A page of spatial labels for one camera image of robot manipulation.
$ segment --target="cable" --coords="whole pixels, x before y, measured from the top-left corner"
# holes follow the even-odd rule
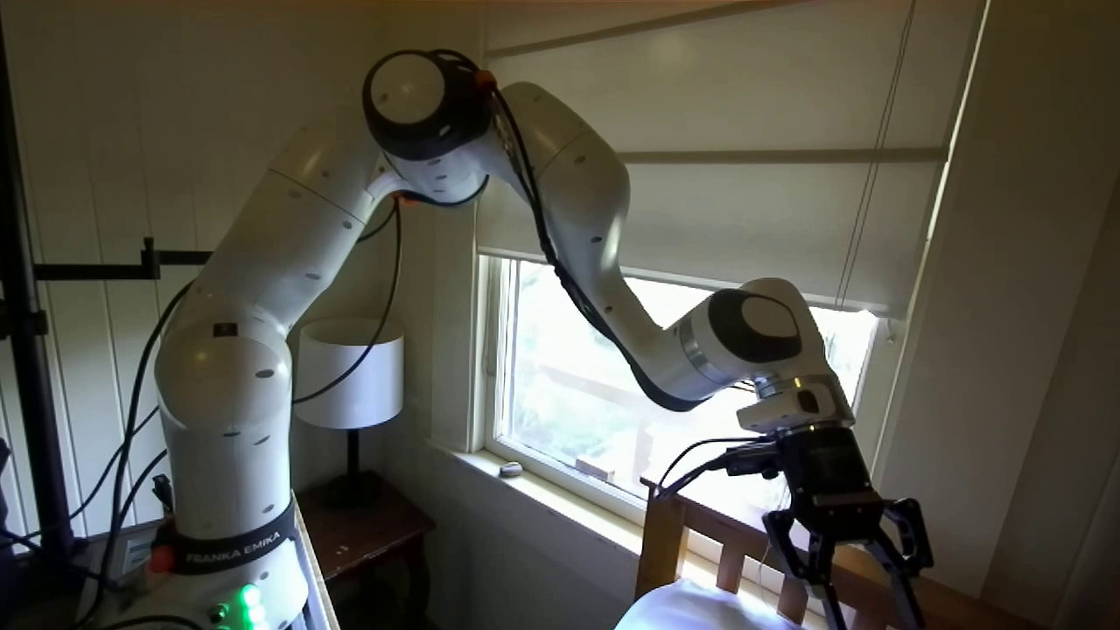
[[[397,215],[398,215],[398,197],[393,197],[393,211],[371,231],[365,231],[358,243],[380,233]]]
[[[353,364],[342,373],[336,373],[332,382],[325,382],[314,392],[297,394],[295,405],[313,403],[313,400],[332,392],[336,384],[342,384],[376,354],[376,345],[380,342],[380,331],[385,331],[385,322],[390,322],[390,310],[393,310],[393,302],[397,302],[397,284],[398,284],[398,251],[402,251],[402,215],[398,215],[398,203],[393,207],[393,229],[397,229],[393,278],[390,278],[390,299],[385,299],[376,340],[353,357]]]
[[[756,436],[705,436],[705,442],[685,445],[685,447],[665,467],[656,495],[665,490],[668,474],[672,474],[691,453],[707,447],[707,445],[750,445],[750,442],[756,442]]]
[[[715,456],[715,459],[707,459],[705,467],[696,467],[696,468],[691,468],[691,474],[675,476],[675,484],[672,484],[672,488],[665,488],[660,495],[679,495],[679,490],[685,490],[696,476],[705,476],[707,468],[723,468],[727,461],[733,461],[733,453]]]
[[[148,476],[154,474],[154,467],[163,461],[163,459],[168,459],[168,447],[159,453],[159,456],[140,468],[140,476],[133,480],[133,490],[131,490],[127,504],[118,506],[124,516],[138,504],[138,495],[142,490],[142,480],[148,480]]]
[[[138,435],[154,420],[154,414],[159,414],[159,405],[138,424]],[[97,484],[83,495],[83,502],[69,511],[69,523],[73,518],[80,518],[80,511],[86,511],[93,502],[97,502],[97,495],[103,495],[103,488],[106,488],[106,480],[108,480],[108,474],[112,474],[112,461],[118,459],[118,453],[124,453],[124,445],[108,456],[108,461],[103,467],[103,476],[97,476]]]
[[[142,370],[148,370],[148,362],[150,362],[150,351],[154,351],[159,335],[163,331],[173,310],[177,309],[177,302],[187,299],[190,286],[192,284],[177,286],[177,295],[168,302],[168,309],[161,310],[161,319],[154,322],[154,328],[150,328],[150,335],[142,340],[142,351],[140,351],[133,394],[131,394],[127,436],[118,445],[118,467],[117,467],[117,480],[112,480],[112,523],[108,523],[108,537],[106,537],[97,573],[108,573],[112,548],[117,548],[118,530],[127,523],[127,511],[118,511],[118,504],[124,504],[127,467],[131,467],[131,456],[133,456],[133,436],[138,436],[138,405],[140,405]],[[97,582],[97,593],[93,593],[92,606],[83,609],[83,616],[77,616],[73,625],[83,625],[103,609],[103,599],[106,599],[106,582]]]
[[[0,530],[0,538],[9,541],[9,545],[24,545],[28,552],[42,555],[42,545],[36,541],[36,537],[15,537],[15,532]],[[93,572],[86,572],[80,565],[62,565],[62,567],[77,572],[86,582],[97,582],[103,587],[124,593],[124,583],[117,583],[106,573],[93,573]]]
[[[124,618],[124,624],[108,624],[103,630],[148,625],[148,624],[175,624],[175,625],[202,630],[199,624],[192,624],[187,616],[133,616],[133,618]]]
[[[541,193],[539,193],[539,183],[535,183],[535,169],[527,160],[527,147],[525,147],[525,135],[520,135],[520,125],[511,113],[511,104],[503,103],[499,90],[493,90],[493,103],[497,110],[503,113],[507,125],[511,125],[511,135],[514,135],[514,155],[511,155],[511,166],[514,166],[514,176],[525,190],[525,201],[527,201],[527,211],[532,211],[532,224],[535,224],[535,243],[546,254],[546,261],[556,270],[560,278],[560,286],[569,295],[574,309],[607,335],[611,340],[624,357],[633,364],[633,357],[628,354],[628,345],[618,342],[618,335],[607,327],[607,319],[600,315],[600,309],[587,302],[587,295],[582,289],[582,284],[569,280],[562,258],[556,254],[556,245],[552,245],[552,233],[548,233],[548,224],[546,224],[546,203],[541,203]]]
[[[159,417],[159,405],[138,424],[138,435]],[[108,474],[112,474],[112,461],[118,461],[124,456],[124,445],[112,453],[112,459],[106,461],[97,484],[86,490],[86,498],[69,511],[69,523],[80,518],[80,511],[86,511],[93,504],[93,498],[103,495]]]

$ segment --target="lamp shade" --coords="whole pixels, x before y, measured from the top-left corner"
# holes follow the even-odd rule
[[[360,429],[360,428],[390,424],[402,408],[398,328],[390,322],[380,327],[378,319],[353,319],[353,315],[308,322],[300,328],[297,394],[313,394],[295,414],[314,428]]]

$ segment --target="lamp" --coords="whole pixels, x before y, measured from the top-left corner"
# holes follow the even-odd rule
[[[297,417],[313,428],[346,429],[346,476],[336,504],[367,504],[360,484],[360,429],[402,408],[402,335],[380,319],[329,315],[300,328]]]

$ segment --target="window shade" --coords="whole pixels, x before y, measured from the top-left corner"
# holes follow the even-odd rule
[[[629,169],[624,265],[905,315],[982,0],[815,0],[491,20],[491,69],[582,113]],[[511,190],[478,249],[539,254]]]

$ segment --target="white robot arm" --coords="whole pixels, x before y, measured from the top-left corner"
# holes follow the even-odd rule
[[[656,403],[691,408],[747,379],[758,392],[758,405],[743,414],[751,429],[780,436],[849,424],[791,284],[716,289],[675,327],[656,327],[618,272],[629,201],[610,144],[535,85],[499,90],[448,48],[393,51],[367,75],[365,113],[308,125],[276,158],[168,322],[159,387],[175,523],[159,538],[159,573],[138,606],[112,614],[117,624],[177,616],[220,625],[245,614],[245,593],[264,625],[297,624],[308,583],[290,537],[288,331],[332,284],[380,197],[457,207],[491,176],[525,197],[560,284]],[[863,476],[846,490],[876,498]]]

